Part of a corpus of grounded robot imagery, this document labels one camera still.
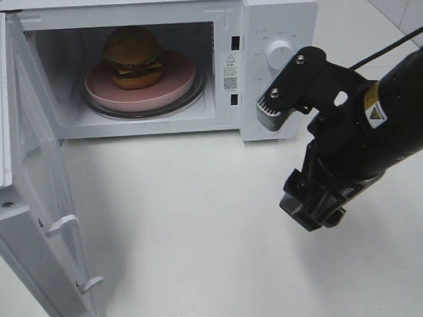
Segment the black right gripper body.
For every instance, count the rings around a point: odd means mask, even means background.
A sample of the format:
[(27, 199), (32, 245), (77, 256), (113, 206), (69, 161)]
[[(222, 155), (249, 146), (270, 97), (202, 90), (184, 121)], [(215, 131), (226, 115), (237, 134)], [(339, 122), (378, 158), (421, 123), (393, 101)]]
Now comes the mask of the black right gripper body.
[(314, 138), (302, 169), (286, 180), (280, 207), (307, 231), (338, 225), (344, 205), (386, 172), (387, 163), (371, 142), (383, 123), (380, 105), (319, 112), (308, 126)]

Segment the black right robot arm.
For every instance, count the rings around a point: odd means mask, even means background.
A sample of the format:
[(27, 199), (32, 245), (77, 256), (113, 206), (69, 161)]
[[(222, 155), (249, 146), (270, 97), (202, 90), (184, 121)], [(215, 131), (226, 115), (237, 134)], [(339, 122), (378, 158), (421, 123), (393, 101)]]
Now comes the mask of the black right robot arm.
[(423, 46), (378, 81), (306, 47), (270, 89), (274, 109), (317, 111), (302, 169), (292, 171), (279, 203), (308, 231), (338, 225), (346, 203), (423, 149)]

